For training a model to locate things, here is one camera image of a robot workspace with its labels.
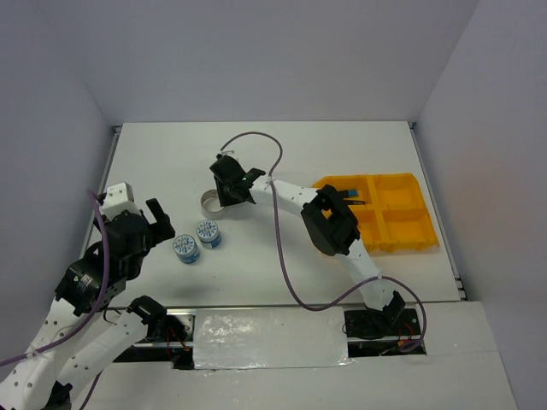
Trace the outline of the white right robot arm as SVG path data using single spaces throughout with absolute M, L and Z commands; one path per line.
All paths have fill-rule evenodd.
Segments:
M 252 168 L 245 171 L 229 155 L 218 154 L 209 167 L 214 175 L 220 205 L 241 203 L 273 206 L 274 232 L 279 264 L 285 284 L 295 302 L 310 312 L 321 312 L 338 305 L 355 291 L 365 302 L 374 305 L 373 328 L 391 334 L 402 322 L 403 299 L 395 290 L 389 291 L 383 276 L 369 255 L 358 229 L 358 219 L 350 210 L 344 195 L 327 184 L 320 189 L 304 187 L 276 179 L 271 173 Z M 323 255 L 334 257 L 346 266 L 354 285 L 324 306 L 305 303 L 291 284 L 283 254 L 279 211 L 299 216 L 311 243 Z

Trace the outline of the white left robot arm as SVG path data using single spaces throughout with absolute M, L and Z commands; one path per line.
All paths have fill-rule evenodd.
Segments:
M 3 409 L 69 409 L 73 398 L 131 345 L 166 333 L 166 308 L 140 296 L 106 331 L 79 348 L 88 326 L 140 274 L 145 256 L 175 234 L 155 198 L 146 203 L 153 222 L 125 197 L 92 196 L 91 204 L 101 238 L 67 268 L 27 351 L 2 361 L 13 367 L 1 383 Z

